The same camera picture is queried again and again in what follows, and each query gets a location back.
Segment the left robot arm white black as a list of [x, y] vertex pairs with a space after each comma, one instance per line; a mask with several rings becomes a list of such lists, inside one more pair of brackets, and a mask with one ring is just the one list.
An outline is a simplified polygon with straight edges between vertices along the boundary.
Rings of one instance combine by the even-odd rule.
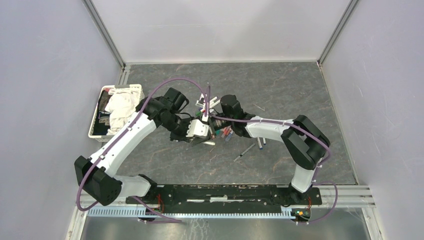
[[118, 197], [137, 196], [145, 204], [153, 203], [157, 190], [147, 178], [119, 176], [121, 164], [135, 147], [158, 127], [170, 132], [173, 141], [207, 140], [210, 126], [205, 117], [181, 118], [183, 104], [189, 100], [178, 90], [169, 88], [165, 95], [145, 98], [128, 122], [101, 149], [89, 158], [79, 156], [74, 162], [78, 183], [77, 197], [82, 192], [94, 198], [96, 204], [107, 206]]

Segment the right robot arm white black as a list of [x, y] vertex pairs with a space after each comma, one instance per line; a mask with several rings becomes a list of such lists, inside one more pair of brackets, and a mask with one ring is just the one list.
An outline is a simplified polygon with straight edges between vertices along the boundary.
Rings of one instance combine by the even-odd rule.
[[236, 135], [278, 141], [286, 146], [296, 164], [289, 199], [295, 204], [306, 201], [318, 165], [331, 155], [331, 143], [322, 131], [305, 115], [275, 120], [247, 113], [235, 95], [223, 96], [220, 105], [222, 112], [214, 118], [230, 125]]

